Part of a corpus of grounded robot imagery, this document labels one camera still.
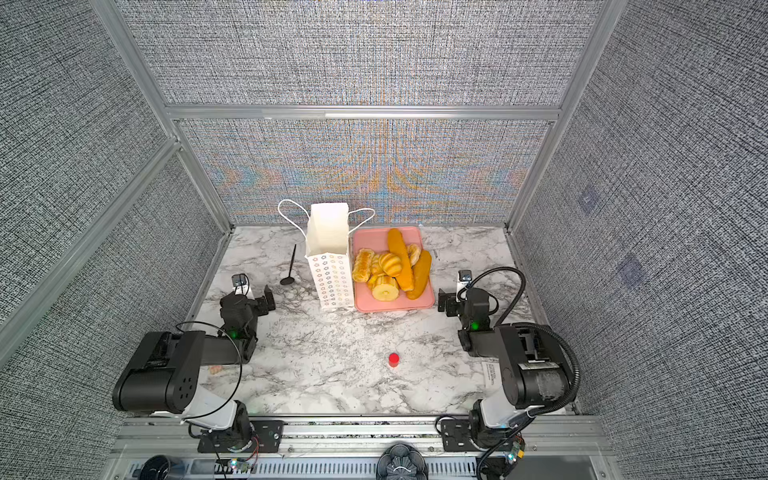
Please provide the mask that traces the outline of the round striped bun centre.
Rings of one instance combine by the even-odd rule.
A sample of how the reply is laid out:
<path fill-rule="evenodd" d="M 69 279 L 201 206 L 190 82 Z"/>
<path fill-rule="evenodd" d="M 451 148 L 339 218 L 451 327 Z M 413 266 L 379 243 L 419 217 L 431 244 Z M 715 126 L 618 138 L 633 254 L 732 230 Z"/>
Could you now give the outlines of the round striped bun centre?
<path fill-rule="evenodd" d="M 403 271 L 403 262 L 399 255 L 391 252 L 384 253 L 379 258 L 382 271 L 390 277 L 398 277 Z"/>

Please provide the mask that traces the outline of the long yellow baguette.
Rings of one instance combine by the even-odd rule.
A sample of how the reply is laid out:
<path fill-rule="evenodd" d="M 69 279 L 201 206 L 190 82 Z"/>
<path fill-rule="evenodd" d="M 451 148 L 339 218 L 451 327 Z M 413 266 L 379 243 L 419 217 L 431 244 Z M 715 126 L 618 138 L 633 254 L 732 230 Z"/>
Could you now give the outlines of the long yellow baguette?
<path fill-rule="evenodd" d="M 403 291 L 410 292 L 414 289 L 414 275 L 402 233 L 398 229 L 390 229 L 387 234 L 387 242 L 389 252 L 401 261 L 401 270 L 397 275 L 394 275 L 394 278 Z"/>

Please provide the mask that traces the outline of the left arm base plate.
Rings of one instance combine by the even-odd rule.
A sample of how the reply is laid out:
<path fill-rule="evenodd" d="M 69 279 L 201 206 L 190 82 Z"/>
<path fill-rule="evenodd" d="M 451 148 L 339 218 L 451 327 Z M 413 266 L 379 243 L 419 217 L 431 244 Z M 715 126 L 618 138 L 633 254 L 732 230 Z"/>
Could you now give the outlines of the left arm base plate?
<path fill-rule="evenodd" d="M 198 453 L 245 454 L 277 453 L 282 441 L 285 423 L 280 420 L 250 420 L 226 430 L 201 431 Z"/>

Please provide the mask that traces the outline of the pink plastic tray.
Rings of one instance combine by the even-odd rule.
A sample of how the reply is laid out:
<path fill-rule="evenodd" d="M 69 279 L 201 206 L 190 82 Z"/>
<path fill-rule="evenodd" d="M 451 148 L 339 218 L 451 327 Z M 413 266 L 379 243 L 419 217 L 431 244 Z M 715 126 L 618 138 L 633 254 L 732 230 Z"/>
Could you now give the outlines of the pink plastic tray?
<path fill-rule="evenodd" d="M 388 250 L 387 233 L 390 227 L 359 229 L 353 233 L 351 248 L 354 256 L 357 256 L 361 248 L 369 248 L 376 253 Z M 407 245 L 417 244 L 423 246 L 421 231 L 418 227 L 398 227 Z M 387 311 L 420 310 L 434 306 L 436 295 L 430 280 L 427 281 L 424 292 L 417 299 L 409 299 L 405 292 L 400 291 L 396 300 L 381 302 L 374 298 L 367 285 L 354 282 L 355 307 L 363 313 L 376 313 Z"/>

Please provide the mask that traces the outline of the black round fan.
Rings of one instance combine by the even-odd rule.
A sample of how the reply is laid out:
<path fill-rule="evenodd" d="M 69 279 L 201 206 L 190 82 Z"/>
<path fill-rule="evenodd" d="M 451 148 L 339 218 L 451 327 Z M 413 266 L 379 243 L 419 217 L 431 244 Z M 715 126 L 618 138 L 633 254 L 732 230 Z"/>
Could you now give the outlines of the black round fan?
<path fill-rule="evenodd" d="M 375 474 L 377 480 L 427 480 L 428 466 L 418 450 L 399 443 L 381 455 Z"/>

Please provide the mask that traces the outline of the aluminium front rail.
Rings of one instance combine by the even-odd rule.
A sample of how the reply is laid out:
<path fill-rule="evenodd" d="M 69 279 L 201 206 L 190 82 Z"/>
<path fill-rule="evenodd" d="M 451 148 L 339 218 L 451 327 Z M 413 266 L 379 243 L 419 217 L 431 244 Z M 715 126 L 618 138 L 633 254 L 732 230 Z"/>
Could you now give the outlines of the aluminium front rail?
<path fill-rule="evenodd" d="M 257 434 L 261 458 L 372 457 L 396 443 L 407 443 L 426 457 L 448 456 L 433 416 L 256 416 L 281 421 L 279 430 Z M 596 416 L 546 415 L 523 432 L 526 456 L 612 456 L 613 448 Z M 138 459 L 153 454 L 195 456 L 198 441 L 177 420 L 149 417 L 126 420 L 108 458 Z"/>

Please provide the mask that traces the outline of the white printed paper bag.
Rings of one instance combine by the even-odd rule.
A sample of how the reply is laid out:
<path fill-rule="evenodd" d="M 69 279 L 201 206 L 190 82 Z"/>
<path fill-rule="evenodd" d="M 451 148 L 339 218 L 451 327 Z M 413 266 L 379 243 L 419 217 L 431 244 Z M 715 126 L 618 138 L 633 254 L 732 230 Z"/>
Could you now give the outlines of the white printed paper bag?
<path fill-rule="evenodd" d="M 300 226 L 284 212 L 297 207 L 306 217 Z M 282 199 L 278 214 L 304 237 L 305 254 L 322 309 L 352 308 L 355 304 L 352 279 L 351 234 L 376 216 L 373 208 L 350 210 L 347 203 L 319 203 L 309 209 L 291 199 Z"/>

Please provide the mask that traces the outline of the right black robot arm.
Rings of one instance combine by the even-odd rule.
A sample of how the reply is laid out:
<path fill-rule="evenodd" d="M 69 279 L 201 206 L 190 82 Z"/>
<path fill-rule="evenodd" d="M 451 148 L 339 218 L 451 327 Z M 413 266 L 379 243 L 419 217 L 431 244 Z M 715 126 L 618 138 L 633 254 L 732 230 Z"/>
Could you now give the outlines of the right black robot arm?
<path fill-rule="evenodd" d="M 480 280 L 502 272 L 515 274 L 520 282 L 504 310 L 495 296 L 478 286 Z M 582 375 L 570 345 L 549 326 L 507 321 L 526 286 L 521 270 L 501 266 L 478 276 L 460 270 L 456 290 L 438 292 L 437 310 L 460 320 L 458 339 L 464 352 L 473 358 L 495 359 L 500 380 L 498 390 L 475 401 L 466 420 L 447 416 L 438 420 L 449 451 L 509 444 L 537 417 L 558 411 L 577 397 Z"/>

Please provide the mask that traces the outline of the black spoon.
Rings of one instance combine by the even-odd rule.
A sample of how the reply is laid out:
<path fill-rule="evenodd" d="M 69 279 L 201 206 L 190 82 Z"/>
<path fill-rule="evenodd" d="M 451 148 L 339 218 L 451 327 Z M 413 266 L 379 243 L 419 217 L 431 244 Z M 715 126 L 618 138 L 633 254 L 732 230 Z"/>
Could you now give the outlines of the black spoon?
<path fill-rule="evenodd" d="M 281 286 L 289 286 L 295 283 L 295 278 L 293 277 L 292 273 L 293 273 L 293 267 L 296 259 L 297 247 L 298 247 L 297 244 L 293 246 L 288 272 L 286 276 L 280 280 Z"/>

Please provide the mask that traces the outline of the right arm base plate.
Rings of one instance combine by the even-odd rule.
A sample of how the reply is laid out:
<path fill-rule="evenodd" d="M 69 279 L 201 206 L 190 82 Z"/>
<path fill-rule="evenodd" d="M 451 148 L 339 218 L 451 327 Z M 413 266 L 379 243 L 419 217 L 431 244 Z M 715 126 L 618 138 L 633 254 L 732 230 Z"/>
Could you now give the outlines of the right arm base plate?
<path fill-rule="evenodd" d="M 445 452 L 480 452 L 482 450 L 471 437 L 470 422 L 467 419 L 441 418 L 437 423 L 437 429 Z"/>

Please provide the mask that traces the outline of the striped croissant bread left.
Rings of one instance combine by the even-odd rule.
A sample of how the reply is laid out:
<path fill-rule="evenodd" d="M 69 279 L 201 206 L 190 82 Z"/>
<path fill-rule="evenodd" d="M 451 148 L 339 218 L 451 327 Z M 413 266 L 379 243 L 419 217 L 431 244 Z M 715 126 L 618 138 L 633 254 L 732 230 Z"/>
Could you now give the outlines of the striped croissant bread left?
<path fill-rule="evenodd" d="M 370 279 L 374 256 L 375 252 L 368 248 L 361 248 L 358 251 L 352 269 L 354 282 L 364 283 Z"/>

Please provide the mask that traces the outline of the small bun behind baguette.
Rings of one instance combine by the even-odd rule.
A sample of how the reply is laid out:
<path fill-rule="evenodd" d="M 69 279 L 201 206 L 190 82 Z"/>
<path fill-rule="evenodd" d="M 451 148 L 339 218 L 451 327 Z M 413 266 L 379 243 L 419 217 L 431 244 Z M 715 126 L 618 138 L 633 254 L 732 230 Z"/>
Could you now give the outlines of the small bun behind baguette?
<path fill-rule="evenodd" d="M 415 266 L 420 259 L 422 248 L 418 244 L 409 244 L 407 246 L 407 254 L 411 266 Z"/>

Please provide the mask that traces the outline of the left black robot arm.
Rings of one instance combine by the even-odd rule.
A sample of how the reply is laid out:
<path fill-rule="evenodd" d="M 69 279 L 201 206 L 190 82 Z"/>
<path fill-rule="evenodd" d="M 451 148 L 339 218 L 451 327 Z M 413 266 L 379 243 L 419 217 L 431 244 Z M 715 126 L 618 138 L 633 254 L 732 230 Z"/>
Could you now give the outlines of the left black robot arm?
<path fill-rule="evenodd" d="M 242 379 L 258 345 L 258 319 L 275 309 L 268 286 L 256 298 L 233 291 L 220 300 L 223 324 L 214 335 L 192 329 L 147 333 L 116 381 L 115 409 L 175 418 L 198 428 L 192 436 L 200 453 L 256 451 L 259 435 L 245 404 L 200 386 L 200 370 L 235 365 Z"/>

